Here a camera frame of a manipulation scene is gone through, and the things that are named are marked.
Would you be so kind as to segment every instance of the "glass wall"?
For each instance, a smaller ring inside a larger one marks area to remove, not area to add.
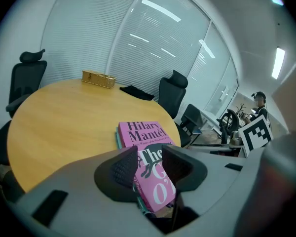
[[[47,68],[41,85],[105,72],[116,33],[134,0],[57,0],[41,48]]]
[[[138,0],[113,50],[109,74],[155,96],[176,70],[188,76],[210,19],[189,0]]]
[[[42,86],[94,70],[158,101],[161,78],[180,72],[188,87],[176,121],[190,103],[219,117],[237,88],[219,30],[191,0],[57,0],[41,48]]]
[[[187,77],[186,95],[177,116],[181,118],[188,104],[205,109],[220,84],[231,58],[229,50],[215,25],[211,23],[199,54]]]
[[[222,80],[205,110],[211,112],[217,117],[220,117],[233,99],[237,88],[238,81],[236,68],[233,60],[230,59]]]

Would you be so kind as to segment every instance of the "pink book cover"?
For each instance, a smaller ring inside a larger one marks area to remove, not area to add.
[[[162,167],[161,147],[173,141],[158,122],[120,122],[121,140],[126,147],[138,147],[138,169],[134,183],[147,208],[156,212],[176,195],[170,178]]]

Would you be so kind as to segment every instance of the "desk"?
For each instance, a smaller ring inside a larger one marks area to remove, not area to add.
[[[169,114],[155,101],[79,79],[53,83],[29,96],[15,113],[7,140],[14,175],[29,191],[62,166],[116,150],[120,121],[158,121],[180,146]]]
[[[219,122],[216,120],[218,119],[218,117],[206,110],[200,110],[200,112],[202,116],[207,120],[208,124],[211,126],[211,129],[215,130],[216,133],[221,135],[222,132],[220,132]]]

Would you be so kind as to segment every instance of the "person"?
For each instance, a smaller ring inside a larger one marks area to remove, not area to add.
[[[256,103],[256,106],[258,107],[253,108],[253,110],[256,111],[256,116],[252,115],[252,117],[249,119],[247,117],[243,117],[242,120],[245,122],[245,124],[249,124],[252,121],[254,121],[255,119],[257,119],[258,117],[260,117],[261,115],[263,115],[265,117],[265,120],[267,121],[267,109],[265,107],[265,103],[266,103],[266,96],[263,92],[259,91],[257,92],[255,95],[253,94],[254,97],[254,101]]]

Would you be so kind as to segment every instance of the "wooden box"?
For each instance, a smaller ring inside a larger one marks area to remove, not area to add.
[[[115,85],[116,77],[104,75],[92,70],[82,70],[82,81],[112,89]]]

